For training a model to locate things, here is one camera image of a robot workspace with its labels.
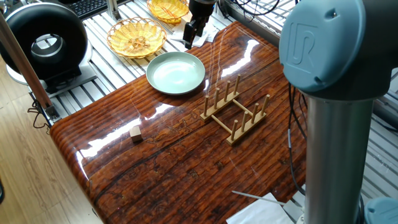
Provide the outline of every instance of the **wicker basket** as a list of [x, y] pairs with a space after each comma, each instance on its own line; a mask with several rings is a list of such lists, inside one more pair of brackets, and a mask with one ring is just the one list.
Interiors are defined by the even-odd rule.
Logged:
[[108, 32], [107, 43], [119, 55], [144, 58], [160, 50], [167, 38], [156, 21], [134, 17], [119, 21]]
[[185, 0], [148, 0], [147, 6], [156, 18], [169, 24], [179, 24], [189, 12]]

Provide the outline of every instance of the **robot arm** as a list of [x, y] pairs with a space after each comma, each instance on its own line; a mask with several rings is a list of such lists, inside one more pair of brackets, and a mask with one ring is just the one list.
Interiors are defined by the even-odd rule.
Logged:
[[396, 0], [303, 0], [279, 44], [286, 78], [308, 96], [305, 224], [354, 224], [373, 99], [398, 67]]
[[209, 17], [213, 13], [213, 9], [217, 0], [191, 0], [189, 10], [192, 18], [189, 23], [185, 24], [183, 39], [187, 49], [192, 48], [192, 42], [196, 35], [201, 37]]

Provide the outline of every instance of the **wooden table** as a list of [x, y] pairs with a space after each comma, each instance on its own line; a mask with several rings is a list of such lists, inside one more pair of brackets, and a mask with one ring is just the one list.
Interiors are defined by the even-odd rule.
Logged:
[[[287, 148], [288, 83], [278, 50], [234, 22], [214, 43], [188, 52], [206, 68], [197, 91], [168, 96], [140, 77], [51, 128], [51, 137], [106, 223], [225, 223], [254, 201], [232, 190], [272, 192], [281, 201], [295, 192]], [[242, 105], [252, 110], [266, 94], [271, 100], [266, 120], [231, 147], [225, 141], [229, 133], [199, 115], [204, 96], [213, 96], [216, 87], [223, 96], [226, 82], [234, 83], [239, 73]], [[217, 117], [231, 128], [243, 112], [232, 104]], [[135, 125], [142, 142], [130, 139]], [[295, 175], [303, 184], [305, 141], [297, 130], [292, 140]]]

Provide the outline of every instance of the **wooden peg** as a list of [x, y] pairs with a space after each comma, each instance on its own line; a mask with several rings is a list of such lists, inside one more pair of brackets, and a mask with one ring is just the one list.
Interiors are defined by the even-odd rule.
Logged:
[[236, 94], [236, 91], [238, 90], [238, 85], [239, 85], [239, 81], [240, 80], [241, 80], [241, 74], [239, 74], [237, 79], [236, 79], [235, 88], [234, 88], [234, 95]]
[[226, 89], [225, 89], [224, 102], [226, 102], [226, 98], [228, 97], [229, 85], [230, 85], [230, 84], [231, 84], [231, 81], [226, 82]]
[[248, 118], [248, 114], [249, 113], [247, 111], [244, 112], [243, 121], [242, 121], [242, 128], [241, 128], [242, 132], [244, 132], [244, 125], [246, 124], [246, 119]]
[[261, 108], [261, 113], [260, 113], [261, 116], [264, 115], [264, 111], [266, 110], [266, 107], [268, 105], [269, 97], [270, 97], [270, 95], [267, 94], [266, 99], [264, 100], [264, 104], [262, 105], [262, 108]]
[[209, 96], [205, 96], [205, 110], [203, 115], [207, 116], [207, 104], [209, 103]]
[[256, 103], [256, 104], [254, 105], [254, 111], [253, 111], [253, 115], [252, 115], [252, 117], [251, 117], [251, 123], [252, 123], [252, 124], [254, 123], [254, 119], [256, 118], [256, 114], [257, 114], [257, 109], [258, 109], [258, 107], [259, 107], [259, 103]]
[[235, 131], [236, 131], [236, 126], [238, 125], [238, 120], [234, 121], [234, 126], [232, 127], [232, 133], [231, 133], [231, 140], [234, 141], [234, 136], [235, 136]]
[[220, 93], [220, 88], [216, 89], [216, 96], [214, 100], [214, 109], [217, 109], [217, 103], [218, 103], [218, 94]]

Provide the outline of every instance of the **light green plate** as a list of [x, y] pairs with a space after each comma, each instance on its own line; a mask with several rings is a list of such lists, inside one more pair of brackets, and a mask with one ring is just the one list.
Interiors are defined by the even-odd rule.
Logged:
[[181, 95], [198, 87], [205, 79], [205, 66], [185, 52], [169, 52], [153, 59], [147, 68], [150, 85], [162, 93]]

